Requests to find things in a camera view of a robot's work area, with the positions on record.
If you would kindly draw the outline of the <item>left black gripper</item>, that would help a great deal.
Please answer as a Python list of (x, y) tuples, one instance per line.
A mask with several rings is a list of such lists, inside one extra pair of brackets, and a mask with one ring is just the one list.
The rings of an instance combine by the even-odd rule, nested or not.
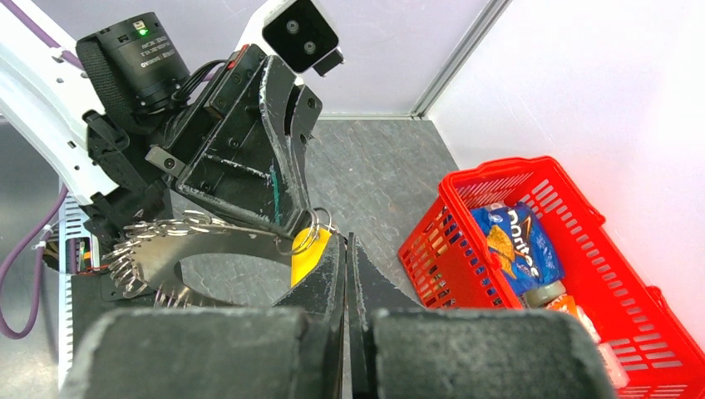
[(152, 144), (184, 163), (172, 189), (228, 220), (275, 220), (293, 236), (309, 207), (305, 152), (323, 103), (280, 57), (234, 52)]

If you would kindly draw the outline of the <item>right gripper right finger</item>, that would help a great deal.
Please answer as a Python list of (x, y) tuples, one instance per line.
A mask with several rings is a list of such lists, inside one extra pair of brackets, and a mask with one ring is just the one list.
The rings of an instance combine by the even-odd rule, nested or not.
[(613, 398), (584, 328), (538, 310), (429, 310), (348, 237), (348, 325), (355, 398)]

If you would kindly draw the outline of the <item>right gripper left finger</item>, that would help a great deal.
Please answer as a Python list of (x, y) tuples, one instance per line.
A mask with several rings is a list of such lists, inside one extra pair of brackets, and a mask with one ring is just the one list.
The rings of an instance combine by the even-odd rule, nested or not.
[(81, 340), (62, 398), (338, 398), (346, 246), (270, 308), (123, 308)]

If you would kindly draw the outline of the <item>yellow tag key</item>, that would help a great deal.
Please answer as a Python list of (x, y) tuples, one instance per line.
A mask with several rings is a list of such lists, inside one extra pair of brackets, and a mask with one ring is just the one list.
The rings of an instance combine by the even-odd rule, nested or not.
[(317, 267), (328, 241), (338, 232), (331, 213), (325, 208), (313, 208), (309, 213), (311, 223), (295, 236), (291, 249), (282, 250), (280, 245), (283, 240), (279, 237), (274, 241), (276, 249), (282, 255), (291, 256), (291, 288)]

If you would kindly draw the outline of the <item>metal disc with keyrings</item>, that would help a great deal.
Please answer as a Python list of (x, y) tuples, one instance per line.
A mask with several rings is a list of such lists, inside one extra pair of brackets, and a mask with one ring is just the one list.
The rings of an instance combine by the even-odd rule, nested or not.
[(177, 264), (190, 256), (235, 254), (291, 264), (291, 256), (282, 250), (291, 243), (289, 239), (230, 224), (199, 211), (186, 210), (183, 219), (141, 221), (125, 230), (126, 240), (103, 256), (109, 276), (127, 299), (155, 291), (157, 307), (232, 305), (184, 283)]

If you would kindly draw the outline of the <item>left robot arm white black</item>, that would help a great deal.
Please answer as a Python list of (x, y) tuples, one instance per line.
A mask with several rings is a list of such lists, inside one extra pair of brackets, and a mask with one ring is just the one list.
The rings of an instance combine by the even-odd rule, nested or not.
[(342, 57), (315, 1), (268, 1), (225, 59), (191, 71), (153, 12), (54, 40), (37, 7), (1, 4), (1, 113), (52, 166), (117, 256), (144, 241), (198, 234), (187, 216), (158, 222), (173, 190), (243, 233), (234, 251), (284, 262), (314, 217), (304, 176), (321, 111), (301, 74)]

